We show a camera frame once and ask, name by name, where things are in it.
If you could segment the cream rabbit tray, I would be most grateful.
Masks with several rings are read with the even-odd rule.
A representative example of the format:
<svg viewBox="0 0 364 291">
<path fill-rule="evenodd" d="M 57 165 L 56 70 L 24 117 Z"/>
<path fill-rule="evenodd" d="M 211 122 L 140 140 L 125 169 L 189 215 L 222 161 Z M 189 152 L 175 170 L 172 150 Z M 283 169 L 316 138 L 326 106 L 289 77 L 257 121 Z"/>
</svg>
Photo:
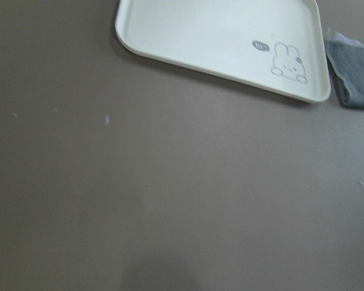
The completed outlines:
<svg viewBox="0 0 364 291">
<path fill-rule="evenodd" d="M 331 94 L 315 1 L 120 1 L 115 31 L 146 58 L 308 103 Z"/>
</svg>

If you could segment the grey folded cloth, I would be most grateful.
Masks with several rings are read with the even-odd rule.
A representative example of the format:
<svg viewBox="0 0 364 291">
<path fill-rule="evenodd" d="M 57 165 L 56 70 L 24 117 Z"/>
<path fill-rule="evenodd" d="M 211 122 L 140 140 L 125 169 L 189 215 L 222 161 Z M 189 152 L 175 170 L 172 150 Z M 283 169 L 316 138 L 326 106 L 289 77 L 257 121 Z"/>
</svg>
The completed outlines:
<svg viewBox="0 0 364 291">
<path fill-rule="evenodd" d="M 364 44 L 339 32 L 328 32 L 325 51 L 335 73 L 342 105 L 364 109 Z"/>
</svg>

